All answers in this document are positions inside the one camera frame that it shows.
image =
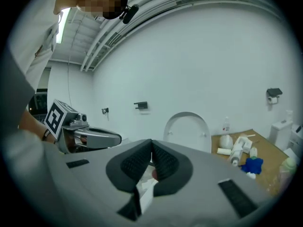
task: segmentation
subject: watch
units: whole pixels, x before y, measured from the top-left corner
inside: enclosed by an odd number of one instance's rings
[[[49,131],[49,130],[46,130],[45,132],[44,132],[44,135],[43,135],[43,137],[42,137],[42,141],[45,141],[46,140],[46,138],[47,138],[47,136],[50,134],[51,132]]]

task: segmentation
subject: cable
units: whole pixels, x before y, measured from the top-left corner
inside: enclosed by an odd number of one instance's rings
[[[72,40],[72,43],[71,43],[71,50],[70,50],[70,56],[68,58],[68,63],[67,63],[67,88],[68,88],[68,97],[70,98],[70,104],[71,104],[71,93],[70,93],[70,60],[71,60],[71,51],[72,51],[72,47],[74,46],[74,42],[75,42],[75,38],[80,30],[80,27],[82,25],[82,22],[84,20],[84,18],[86,17],[86,14],[83,16],[82,20],[80,20],[80,24],[78,26],[78,29],[77,29],[77,32],[74,36],[74,39]]]

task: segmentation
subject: white plastic object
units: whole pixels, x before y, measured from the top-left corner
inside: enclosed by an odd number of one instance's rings
[[[254,173],[247,172],[246,175],[249,176],[251,179],[256,179],[256,174]]]
[[[269,141],[284,151],[288,147],[288,142],[292,133],[292,121],[280,121],[271,125]]]
[[[246,138],[245,143],[243,145],[243,152],[249,154],[251,146],[252,146],[252,141]]]
[[[222,148],[218,148],[218,150],[217,150],[217,154],[220,154],[220,155],[230,156],[231,153],[232,153],[232,150],[231,150],[231,149],[222,149]]]
[[[223,134],[228,134],[230,128],[231,128],[231,124],[229,123],[229,117],[226,117],[222,128]]]
[[[230,135],[222,135],[220,137],[220,148],[223,149],[232,149],[233,147],[233,141],[232,141],[232,137],[230,137]]]
[[[258,157],[258,150],[256,147],[252,147],[250,149],[250,158],[252,158],[252,157]]]
[[[243,145],[245,141],[241,139],[241,137],[238,138],[235,145],[232,148],[232,153],[229,156],[228,160],[232,163],[233,166],[238,166],[242,153],[243,153]]]

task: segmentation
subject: white bottle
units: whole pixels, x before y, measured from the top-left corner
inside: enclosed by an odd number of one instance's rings
[[[229,123],[229,118],[226,117],[225,122],[223,124],[223,134],[229,134],[230,127],[231,127],[231,125]]]
[[[243,144],[244,144],[243,141],[239,143],[235,143],[235,145],[232,148],[232,153],[229,156],[228,160],[232,163],[233,166],[239,165],[243,153]]]

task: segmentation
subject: person's hand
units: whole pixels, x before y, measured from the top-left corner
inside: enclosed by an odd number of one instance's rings
[[[157,172],[156,172],[156,169],[154,169],[151,173],[152,177],[158,181],[158,177],[157,177]]]

